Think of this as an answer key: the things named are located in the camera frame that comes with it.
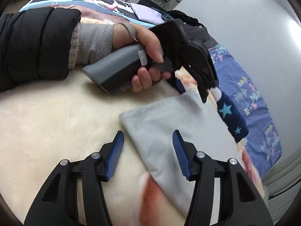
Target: black puffer jacket sleeve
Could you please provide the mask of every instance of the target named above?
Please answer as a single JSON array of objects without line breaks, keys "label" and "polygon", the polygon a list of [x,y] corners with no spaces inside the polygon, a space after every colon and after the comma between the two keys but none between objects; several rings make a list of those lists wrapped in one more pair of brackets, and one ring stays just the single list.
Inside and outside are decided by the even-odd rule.
[{"label": "black puffer jacket sleeve", "polygon": [[64,79],[80,11],[36,8],[0,18],[0,92],[37,79]]}]

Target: white sticker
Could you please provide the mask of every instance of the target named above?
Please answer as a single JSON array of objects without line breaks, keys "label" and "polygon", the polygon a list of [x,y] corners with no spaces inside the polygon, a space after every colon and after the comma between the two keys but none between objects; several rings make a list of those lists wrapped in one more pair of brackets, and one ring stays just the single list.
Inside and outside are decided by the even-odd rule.
[{"label": "white sticker", "polygon": [[141,65],[146,66],[147,65],[146,52],[144,50],[139,50],[138,54],[139,54],[139,59],[140,59]]}]

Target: silver screw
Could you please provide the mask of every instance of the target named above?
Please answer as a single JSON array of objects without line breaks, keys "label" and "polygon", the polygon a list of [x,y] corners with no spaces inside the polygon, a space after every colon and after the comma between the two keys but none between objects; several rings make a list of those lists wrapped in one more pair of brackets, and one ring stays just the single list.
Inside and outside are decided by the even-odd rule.
[{"label": "silver screw", "polygon": [[100,157],[100,154],[98,152],[95,152],[91,156],[93,159],[98,159]]},{"label": "silver screw", "polygon": [[68,160],[61,160],[61,162],[60,162],[60,164],[62,165],[62,166],[66,166],[67,164],[68,164]]},{"label": "silver screw", "polygon": [[204,157],[205,157],[205,153],[203,153],[203,152],[198,152],[198,153],[197,153],[197,157],[198,157],[198,158],[204,158]]},{"label": "silver screw", "polygon": [[231,158],[231,159],[229,160],[229,162],[230,162],[232,165],[236,165],[236,164],[237,164],[237,160],[234,159],[234,158]]}]

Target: teal star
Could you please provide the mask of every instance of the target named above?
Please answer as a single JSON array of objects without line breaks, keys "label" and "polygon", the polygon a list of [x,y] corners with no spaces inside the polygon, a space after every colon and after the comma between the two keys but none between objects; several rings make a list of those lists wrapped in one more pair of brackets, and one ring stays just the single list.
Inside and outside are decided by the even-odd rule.
[{"label": "teal star", "polygon": [[220,113],[223,113],[223,119],[225,118],[226,114],[232,114],[232,112],[230,111],[230,108],[231,108],[232,105],[229,105],[227,106],[225,103],[224,103],[224,107],[219,110]]},{"label": "teal star", "polygon": [[240,134],[240,130],[241,128],[237,127],[237,129],[235,130],[235,134]]}]

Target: blue bedding with tree print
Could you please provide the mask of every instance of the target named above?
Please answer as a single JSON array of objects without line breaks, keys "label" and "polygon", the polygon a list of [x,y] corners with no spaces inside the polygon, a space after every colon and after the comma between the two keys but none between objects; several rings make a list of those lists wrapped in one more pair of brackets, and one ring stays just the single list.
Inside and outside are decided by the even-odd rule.
[{"label": "blue bedding with tree print", "polygon": [[219,78],[219,88],[235,103],[245,118],[249,134],[245,147],[261,178],[282,154],[280,138],[259,90],[225,47],[209,50]]}]

